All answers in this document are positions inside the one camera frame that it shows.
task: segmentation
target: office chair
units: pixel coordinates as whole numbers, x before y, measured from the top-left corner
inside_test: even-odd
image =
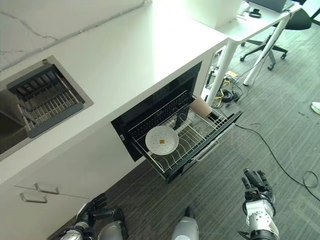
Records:
[[[309,17],[309,15],[306,13],[306,11],[304,11],[302,8],[300,10],[298,10],[293,16],[292,18],[288,21],[287,25],[285,26],[285,29],[287,30],[305,30],[305,29],[309,29],[311,27],[311,18]],[[270,40],[271,35],[269,35],[267,37],[267,39],[265,41],[256,41],[256,40],[247,40],[246,42],[254,44],[254,45],[258,45],[258,47],[256,47],[255,49],[253,49],[252,51],[247,52],[245,55],[243,55],[242,57],[240,57],[240,61],[243,62],[246,58],[246,56],[253,54],[255,52],[258,51],[262,51],[265,46],[267,45],[268,41]],[[287,52],[288,50],[283,49],[279,46],[274,45],[272,50],[278,51],[278,52],[282,52],[282,56],[281,59],[285,59],[285,57],[287,56]],[[273,54],[272,51],[269,51],[268,54],[270,60],[271,60],[271,64],[267,67],[270,71],[274,68],[275,64],[276,64],[276,59],[275,56]]]

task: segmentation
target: gray carpet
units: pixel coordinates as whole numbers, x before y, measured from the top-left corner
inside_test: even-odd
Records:
[[[263,32],[255,39],[267,35]],[[267,70],[267,59],[248,96],[221,108],[227,115],[243,111],[237,123],[258,131],[299,181],[307,170],[320,177],[320,115],[310,108],[312,101],[320,102],[319,39],[320,26],[314,24],[304,31],[284,31],[277,45],[289,50],[286,59],[275,52],[273,71]],[[233,71],[240,74],[253,66],[259,53],[239,61],[252,48],[247,44],[237,49],[230,66]],[[143,162],[107,191],[108,205],[124,210],[130,240],[170,239],[187,206],[196,210],[200,239],[241,240],[237,230],[248,230],[241,208],[244,168],[262,169],[273,185],[280,239],[320,239],[320,202],[282,172],[259,136],[236,126],[203,161],[169,185]],[[320,197],[320,186],[312,191]]]

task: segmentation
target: white shoe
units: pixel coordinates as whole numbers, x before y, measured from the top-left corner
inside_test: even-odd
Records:
[[[313,101],[311,103],[311,108],[316,114],[320,115],[320,102]]]

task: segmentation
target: drawer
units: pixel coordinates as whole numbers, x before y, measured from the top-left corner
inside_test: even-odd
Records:
[[[179,143],[175,151],[167,155],[157,155],[150,152],[145,143],[147,133],[139,135],[135,129],[129,132],[131,133],[131,143],[146,157],[166,183],[169,183],[175,176],[182,174],[195,163],[193,157],[225,131],[240,115],[241,112],[238,112],[226,118],[212,110],[209,117],[202,118],[186,106],[159,124],[176,131]]]
[[[25,202],[39,201],[46,203]],[[0,199],[1,239],[45,240],[75,216],[87,199],[12,187]]]

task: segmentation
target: cabinet handle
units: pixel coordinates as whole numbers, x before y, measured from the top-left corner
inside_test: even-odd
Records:
[[[38,183],[35,183],[34,186],[35,186],[35,189],[37,189],[37,191],[40,192],[40,193],[55,194],[55,195],[59,195],[60,194],[59,188],[56,188],[55,191],[47,191],[47,190],[40,189]]]
[[[36,203],[36,204],[46,204],[48,202],[47,197],[43,197],[43,201],[38,201],[38,200],[28,200],[25,198],[25,195],[23,193],[20,193],[20,198],[22,201],[26,203]]]

